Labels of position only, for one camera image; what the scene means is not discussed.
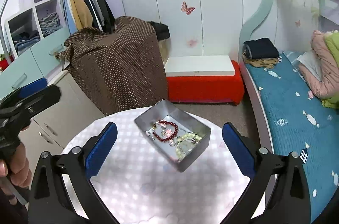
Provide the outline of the person's left hand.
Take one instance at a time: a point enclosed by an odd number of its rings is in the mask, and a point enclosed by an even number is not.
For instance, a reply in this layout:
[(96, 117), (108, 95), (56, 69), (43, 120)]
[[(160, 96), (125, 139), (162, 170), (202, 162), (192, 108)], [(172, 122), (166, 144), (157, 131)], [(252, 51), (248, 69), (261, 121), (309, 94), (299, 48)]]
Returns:
[(25, 145), (21, 142), (11, 157), (9, 166), (1, 160), (1, 178), (7, 177), (10, 170), (10, 180), (18, 187), (27, 188), (32, 181), (32, 172), (29, 168), (29, 161), (26, 157)]

